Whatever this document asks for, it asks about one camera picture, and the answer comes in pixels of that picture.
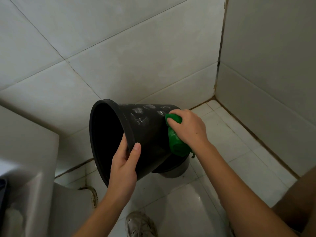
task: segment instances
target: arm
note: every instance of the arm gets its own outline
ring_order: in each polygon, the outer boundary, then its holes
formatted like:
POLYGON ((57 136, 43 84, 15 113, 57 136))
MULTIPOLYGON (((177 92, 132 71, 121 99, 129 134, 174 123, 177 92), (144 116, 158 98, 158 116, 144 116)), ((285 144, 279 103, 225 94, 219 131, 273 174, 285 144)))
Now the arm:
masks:
POLYGON ((178 137, 195 152, 227 212, 237 237, 295 237, 293 231, 239 178, 208 141, 206 128, 189 110, 172 110, 182 123, 168 118, 178 137))
POLYGON ((141 146, 136 143, 128 156, 127 141, 123 135, 120 146, 113 156, 106 195, 73 237, 105 237, 109 235, 135 190, 137 181, 135 167, 140 152, 141 146))

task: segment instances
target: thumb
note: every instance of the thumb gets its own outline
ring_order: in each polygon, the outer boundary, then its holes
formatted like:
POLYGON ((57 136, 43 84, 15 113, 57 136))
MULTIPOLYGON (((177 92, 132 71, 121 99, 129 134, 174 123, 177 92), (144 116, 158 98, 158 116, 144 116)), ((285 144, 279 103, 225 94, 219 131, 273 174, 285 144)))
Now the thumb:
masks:
POLYGON ((130 156, 128 157, 128 160, 126 162, 134 170, 136 168, 136 164, 137 164, 138 159, 140 157, 141 150, 142 150, 142 147, 141 147, 140 143, 135 143, 135 145, 130 153, 130 156))
POLYGON ((176 122, 174 119, 172 118, 168 118, 167 122, 169 124, 169 126, 172 128, 172 130, 174 130, 176 133, 179 131, 179 129, 181 128, 181 124, 179 124, 178 122, 176 122))

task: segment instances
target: black bucket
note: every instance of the black bucket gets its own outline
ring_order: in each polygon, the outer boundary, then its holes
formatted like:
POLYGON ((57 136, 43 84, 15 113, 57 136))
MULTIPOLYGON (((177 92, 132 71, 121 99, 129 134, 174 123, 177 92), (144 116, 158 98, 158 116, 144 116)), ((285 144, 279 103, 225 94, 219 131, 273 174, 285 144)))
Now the black bucket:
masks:
POLYGON ((150 172, 164 173, 186 159, 169 148, 165 114, 175 105, 117 104, 110 99, 97 101, 90 114, 90 142, 98 171, 109 184, 112 158, 125 132, 129 152, 139 142, 142 152, 136 165, 137 180, 150 172))

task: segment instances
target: hand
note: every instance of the hand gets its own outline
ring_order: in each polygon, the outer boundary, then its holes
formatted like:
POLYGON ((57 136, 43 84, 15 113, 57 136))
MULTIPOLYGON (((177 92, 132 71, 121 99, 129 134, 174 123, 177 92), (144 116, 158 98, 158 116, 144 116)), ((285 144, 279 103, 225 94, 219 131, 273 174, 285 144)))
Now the hand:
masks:
POLYGON ((170 114, 176 114, 182 117, 181 124, 171 118, 168 118, 167 121, 178 137, 192 149, 200 143, 209 143, 205 124, 195 113, 189 110, 175 109, 170 111, 170 114))
POLYGON ((113 156, 109 187, 105 202, 117 204, 123 209, 129 202, 136 186, 136 164, 141 153, 140 143, 135 143, 133 150, 128 154, 127 140, 123 134, 121 143, 113 156))

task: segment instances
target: sneaker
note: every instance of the sneaker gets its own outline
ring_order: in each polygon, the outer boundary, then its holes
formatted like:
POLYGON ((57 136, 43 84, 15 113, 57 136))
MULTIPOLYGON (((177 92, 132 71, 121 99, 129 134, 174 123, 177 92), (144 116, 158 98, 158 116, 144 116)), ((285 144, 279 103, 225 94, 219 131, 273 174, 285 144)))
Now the sneaker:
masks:
POLYGON ((128 237, 158 237, 154 222, 144 213, 134 211, 126 217, 128 237))

